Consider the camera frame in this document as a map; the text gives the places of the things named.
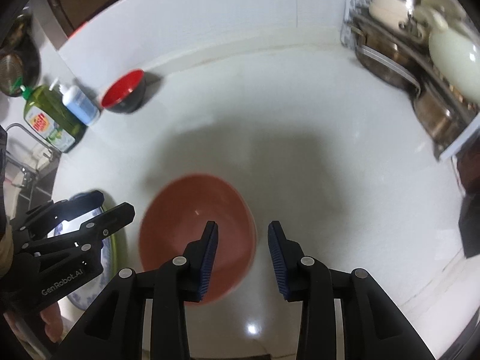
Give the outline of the left human hand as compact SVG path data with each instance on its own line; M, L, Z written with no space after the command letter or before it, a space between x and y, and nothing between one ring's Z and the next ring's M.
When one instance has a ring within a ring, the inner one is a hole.
M59 305L57 303L52 304L41 311L39 315L44 325L45 334L49 337L49 340L53 343L60 342L64 331L64 324L60 314ZM16 314L8 310L3 316L16 336L22 341L29 342L24 331L20 329L19 318Z

